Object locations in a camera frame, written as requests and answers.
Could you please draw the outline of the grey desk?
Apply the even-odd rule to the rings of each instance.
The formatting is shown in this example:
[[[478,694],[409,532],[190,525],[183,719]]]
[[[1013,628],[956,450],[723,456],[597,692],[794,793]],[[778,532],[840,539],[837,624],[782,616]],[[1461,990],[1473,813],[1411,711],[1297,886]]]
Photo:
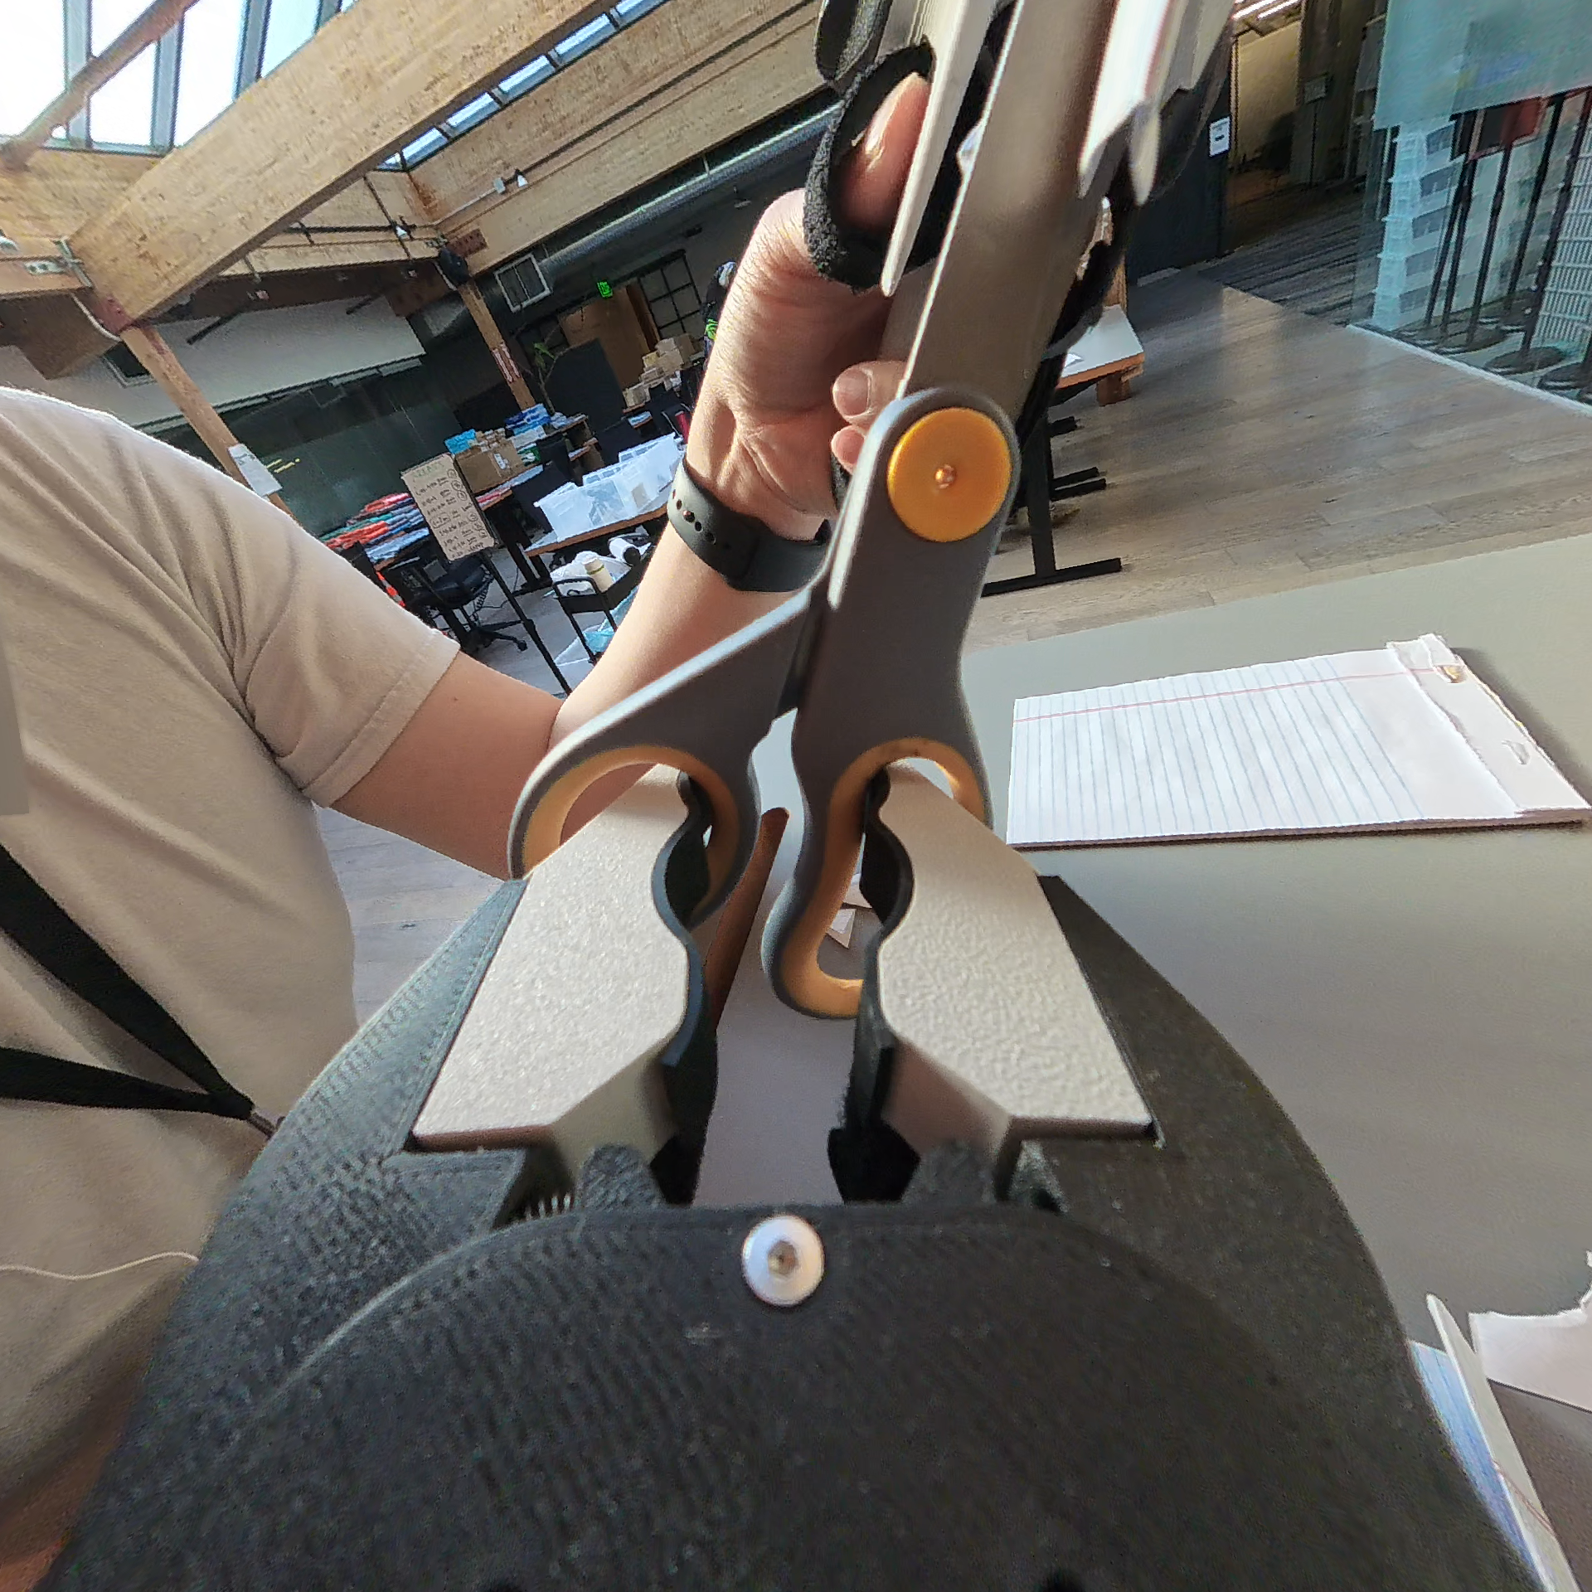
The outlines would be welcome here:
[[[856,1021],[750,962],[665,1378],[682,1589],[1539,1589],[1406,1344],[1589,1248],[1589,823],[1006,843],[1015,706],[1441,635],[1578,790],[1589,541],[979,653],[993,834],[1155,1120],[846,1202]]]

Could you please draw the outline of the row of black floor stands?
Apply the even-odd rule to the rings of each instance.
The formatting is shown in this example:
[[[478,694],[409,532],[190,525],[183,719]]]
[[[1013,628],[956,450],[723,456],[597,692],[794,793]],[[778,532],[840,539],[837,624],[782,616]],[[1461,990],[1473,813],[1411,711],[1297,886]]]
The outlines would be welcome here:
[[[1356,322],[1589,406],[1589,88],[1377,134]]]

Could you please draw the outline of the black utility cart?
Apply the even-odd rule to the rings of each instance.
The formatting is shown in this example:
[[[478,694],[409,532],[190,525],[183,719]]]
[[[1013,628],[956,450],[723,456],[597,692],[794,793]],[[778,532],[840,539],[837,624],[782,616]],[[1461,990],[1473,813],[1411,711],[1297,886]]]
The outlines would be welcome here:
[[[613,560],[601,552],[586,550],[569,564],[549,571],[554,596],[592,662],[608,649],[649,564],[649,555],[638,548],[624,552],[624,559]]]

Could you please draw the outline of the black smartwatch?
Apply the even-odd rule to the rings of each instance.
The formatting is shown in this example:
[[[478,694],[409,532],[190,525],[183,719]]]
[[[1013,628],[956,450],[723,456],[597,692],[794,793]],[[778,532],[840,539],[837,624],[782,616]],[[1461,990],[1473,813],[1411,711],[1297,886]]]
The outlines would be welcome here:
[[[723,505],[689,472],[675,472],[666,502],[668,527],[727,587],[739,592],[796,592],[821,571],[833,536],[823,523],[809,541],[785,539],[753,516]]]

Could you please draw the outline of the lined paper pad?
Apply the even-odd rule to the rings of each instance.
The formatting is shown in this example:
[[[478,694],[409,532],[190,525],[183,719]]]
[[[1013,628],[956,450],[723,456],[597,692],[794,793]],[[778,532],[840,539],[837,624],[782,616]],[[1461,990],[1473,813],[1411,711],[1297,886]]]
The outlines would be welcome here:
[[[1590,1296],[1539,1317],[1427,1298],[1411,1353],[1448,1444],[1541,1589],[1590,1587]]]

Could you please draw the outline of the white table black legs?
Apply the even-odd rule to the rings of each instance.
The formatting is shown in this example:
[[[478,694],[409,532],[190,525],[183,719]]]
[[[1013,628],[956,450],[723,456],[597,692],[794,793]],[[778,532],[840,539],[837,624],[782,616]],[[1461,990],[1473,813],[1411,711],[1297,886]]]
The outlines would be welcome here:
[[[1125,385],[1130,377],[1139,376],[1143,369],[1144,349],[1125,310],[1109,306],[1103,308],[1096,324],[1064,354],[1061,363],[1041,370],[1041,395],[1032,409],[1032,418],[1022,425],[1022,502],[1029,514],[1032,573],[986,584],[983,587],[984,598],[1123,571],[1121,560],[1096,560],[1064,569],[1055,566],[1052,505],[1061,500],[1102,493],[1107,482],[1096,468],[1064,475],[1061,482],[1054,480],[1050,461],[1052,436],[1075,431],[1077,422],[1071,417],[1064,417],[1054,424],[1050,409],[1109,379]]]

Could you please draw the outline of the table with plastic bins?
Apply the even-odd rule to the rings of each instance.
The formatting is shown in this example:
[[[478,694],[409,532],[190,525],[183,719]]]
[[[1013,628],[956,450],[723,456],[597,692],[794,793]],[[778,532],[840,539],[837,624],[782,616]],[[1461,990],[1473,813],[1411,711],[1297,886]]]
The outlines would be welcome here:
[[[581,486],[562,486],[528,505],[535,532],[528,557],[547,569],[595,550],[608,559],[625,548],[650,555],[666,518],[666,491],[684,459],[684,445],[661,438],[622,454]]]

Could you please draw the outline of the person's left forearm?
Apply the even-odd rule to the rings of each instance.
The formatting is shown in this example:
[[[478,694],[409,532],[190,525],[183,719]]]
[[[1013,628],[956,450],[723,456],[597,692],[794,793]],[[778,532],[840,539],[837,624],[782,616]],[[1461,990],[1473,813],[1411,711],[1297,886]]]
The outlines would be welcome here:
[[[613,642],[567,699],[457,655],[361,779],[316,802],[501,875],[514,807],[553,747],[782,601],[729,587],[668,530]]]

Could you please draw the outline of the white lined legal pad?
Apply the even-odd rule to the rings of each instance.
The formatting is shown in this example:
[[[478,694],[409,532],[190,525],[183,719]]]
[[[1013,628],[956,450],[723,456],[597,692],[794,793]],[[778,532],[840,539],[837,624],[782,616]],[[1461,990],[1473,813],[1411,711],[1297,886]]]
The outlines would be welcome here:
[[[1008,795],[1015,848],[1589,822],[1441,635],[1022,699]]]

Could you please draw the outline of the cardboard sign board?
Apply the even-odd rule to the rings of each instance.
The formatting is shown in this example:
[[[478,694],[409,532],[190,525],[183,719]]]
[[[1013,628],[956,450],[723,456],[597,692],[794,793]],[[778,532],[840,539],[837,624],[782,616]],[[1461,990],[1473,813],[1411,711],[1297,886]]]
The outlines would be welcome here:
[[[446,560],[458,562],[499,546],[453,456],[444,452],[407,468],[402,480]]]

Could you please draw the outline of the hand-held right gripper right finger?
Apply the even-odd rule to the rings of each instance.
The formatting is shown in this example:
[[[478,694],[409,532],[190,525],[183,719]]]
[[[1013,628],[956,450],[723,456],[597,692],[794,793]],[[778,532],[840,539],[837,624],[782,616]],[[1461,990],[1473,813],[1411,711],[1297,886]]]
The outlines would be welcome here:
[[[846,1202],[894,1202],[944,1145],[1006,1193],[1020,1149],[1146,1140],[1155,1120],[1029,864],[926,775],[880,774],[862,886],[865,953],[844,1117]]]

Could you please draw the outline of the stack of colourful clothing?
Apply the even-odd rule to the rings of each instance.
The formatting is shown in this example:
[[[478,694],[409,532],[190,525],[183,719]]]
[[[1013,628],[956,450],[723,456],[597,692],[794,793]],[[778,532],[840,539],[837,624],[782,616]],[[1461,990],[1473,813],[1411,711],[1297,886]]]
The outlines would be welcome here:
[[[364,505],[347,525],[322,534],[320,541],[332,550],[343,550],[380,544],[391,537],[403,537],[412,532],[425,536],[426,530],[423,514],[412,496],[400,493]]]

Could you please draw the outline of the grey orange scissors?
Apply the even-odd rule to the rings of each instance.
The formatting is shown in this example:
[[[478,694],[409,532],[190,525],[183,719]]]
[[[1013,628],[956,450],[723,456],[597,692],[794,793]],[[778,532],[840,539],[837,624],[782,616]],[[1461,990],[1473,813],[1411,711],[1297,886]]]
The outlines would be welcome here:
[[[928,98],[928,81],[912,75],[878,106],[842,164],[842,223],[887,239]],[[862,985],[821,969],[821,937],[862,845],[867,784],[888,763],[933,759],[963,809],[986,818],[960,655],[1016,493],[1020,425],[1041,395],[1041,370],[1057,363],[1036,374],[904,370],[856,465],[830,461],[833,516],[823,523],[833,536],[816,578],[563,742],[515,811],[515,873],[562,845],[572,809],[601,775],[659,765],[689,775],[707,799],[707,905],[718,903],[752,855],[752,752],[773,719],[794,711],[807,836],[766,932],[764,966],[787,1006],[855,1017]]]

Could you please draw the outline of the person's left hand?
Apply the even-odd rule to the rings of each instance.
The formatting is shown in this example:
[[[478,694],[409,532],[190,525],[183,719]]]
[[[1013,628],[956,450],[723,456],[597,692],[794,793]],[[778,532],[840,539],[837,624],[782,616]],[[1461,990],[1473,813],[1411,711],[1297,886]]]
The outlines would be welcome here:
[[[686,465],[729,507],[789,541],[833,516],[830,461],[853,468],[894,402],[903,361],[883,358],[890,305],[826,281],[805,242],[805,196],[759,219],[720,315]]]

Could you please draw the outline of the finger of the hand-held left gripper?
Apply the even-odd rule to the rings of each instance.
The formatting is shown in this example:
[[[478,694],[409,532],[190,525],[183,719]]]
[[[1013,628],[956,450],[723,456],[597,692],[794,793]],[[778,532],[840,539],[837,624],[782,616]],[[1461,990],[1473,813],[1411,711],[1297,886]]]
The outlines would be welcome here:
[[[1080,155],[1080,194],[1112,173],[1111,143],[1125,138],[1134,196],[1167,189],[1198,141],[1224,82],[1231,3],[1119,3],[1107,31],[1095,106]]]

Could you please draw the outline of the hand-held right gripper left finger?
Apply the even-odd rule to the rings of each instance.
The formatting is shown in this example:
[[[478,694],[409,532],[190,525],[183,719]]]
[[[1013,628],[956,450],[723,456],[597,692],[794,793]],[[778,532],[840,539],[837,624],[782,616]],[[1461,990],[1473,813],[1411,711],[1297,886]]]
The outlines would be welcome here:
[[[654,770],[537,866],[416,1125],[425,1150],[528,1149],[572,1188],[608,1145],[697,1195],[716,1092],[702,957],[704,806]]]

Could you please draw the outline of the black office chair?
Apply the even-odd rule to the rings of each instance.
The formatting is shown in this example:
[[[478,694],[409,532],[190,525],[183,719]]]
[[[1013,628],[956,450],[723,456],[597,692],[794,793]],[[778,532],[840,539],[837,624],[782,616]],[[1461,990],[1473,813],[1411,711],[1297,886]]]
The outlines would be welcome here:
[[[485,555],[448,562],[412,553],[391,562],[384,575],[411,614],[425,623],[441,623],[462,651],[478,655],[501,640],[528,649],[524,637],[510,626],[482,619],[489,587],[501,584],[489,573]]]

